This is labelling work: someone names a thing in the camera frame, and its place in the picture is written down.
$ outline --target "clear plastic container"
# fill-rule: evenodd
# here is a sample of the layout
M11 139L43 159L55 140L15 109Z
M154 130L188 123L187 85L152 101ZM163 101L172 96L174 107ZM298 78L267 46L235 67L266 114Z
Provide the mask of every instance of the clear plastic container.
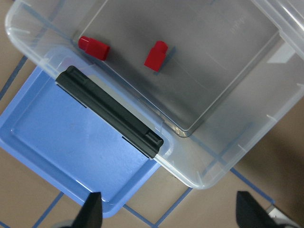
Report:
M75 64L164 139L157 162L205 189L304 95L302 14L297 0L17 0L6 29L52 77ZM111 46L105 62L82 35ZM157 40L158 73L143 64ZM58 48L84 63L58 63Z

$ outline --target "black handle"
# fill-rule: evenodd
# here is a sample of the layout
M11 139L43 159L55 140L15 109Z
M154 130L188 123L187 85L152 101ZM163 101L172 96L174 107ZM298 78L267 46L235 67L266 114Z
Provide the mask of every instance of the black handle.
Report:
M159 152L163 139L75 66L69 66L57 77L56 82L77 101L106 120L140 152L150 158Z

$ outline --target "beige tile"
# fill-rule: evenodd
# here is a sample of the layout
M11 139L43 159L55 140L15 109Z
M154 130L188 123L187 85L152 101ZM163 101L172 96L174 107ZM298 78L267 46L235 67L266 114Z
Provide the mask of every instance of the beige tile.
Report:
M67 196L63 196L49 215L40 224L40 228L58 228L71 225L80 210L80 206ZM103 220L102 228L148 228L126 209L121 209L116 215Z
M0 148L0 219L32 227L59 191Z
M0 1L0 90L23 56L9 41L4 28L5 16L12 4L12 0Z
M155 223L187 188L160 167L127 202L127 205L150 222Z
M237 165L236 169L304 226L304 99Z
M270 205L229 172L210 189L192 190L159 227L237 228L235 210L238 190L249 191L264 208Z
M79 204L64 195L39 227L52 228L71 225L80 208Z
M36 67L30 60L27 60L24 66L19 71L18 75L16 76L15 80L12 82L10 87L8 88L7 92L0 100L0 114L4 111L4 109L8 106L11 100L14 98L15 94L19 91L22 87L24 82L27 80L29 75L32 73L34 68Z

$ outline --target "red plastic object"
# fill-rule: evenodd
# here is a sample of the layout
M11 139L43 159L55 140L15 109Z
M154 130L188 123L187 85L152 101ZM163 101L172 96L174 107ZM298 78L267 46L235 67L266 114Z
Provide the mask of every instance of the red plastic object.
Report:
M157 41L150 50L148 57L144 65L152 70L158 72L166 58L166 52L168 50L168 45L163 41Z
M83 49L87 54L98 58L102 61L106 60L110 46L93 38L82 36L78 41L79 48Z

